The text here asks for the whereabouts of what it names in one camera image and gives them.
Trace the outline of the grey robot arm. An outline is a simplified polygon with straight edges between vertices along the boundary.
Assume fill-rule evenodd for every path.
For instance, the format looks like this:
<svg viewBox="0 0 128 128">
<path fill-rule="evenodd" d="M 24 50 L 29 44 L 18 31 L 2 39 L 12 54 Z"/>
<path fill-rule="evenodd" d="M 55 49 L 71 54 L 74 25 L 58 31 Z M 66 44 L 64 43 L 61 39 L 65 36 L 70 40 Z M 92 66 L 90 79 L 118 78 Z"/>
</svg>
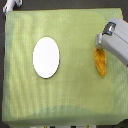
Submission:
<svg viewBox="0 0 128 128">
<path fill-rule="evenodd" d="M 95 38 L 96 48 L 105 49 L 128 67 L 128 22 L 111 18 Z"/>
</svg>

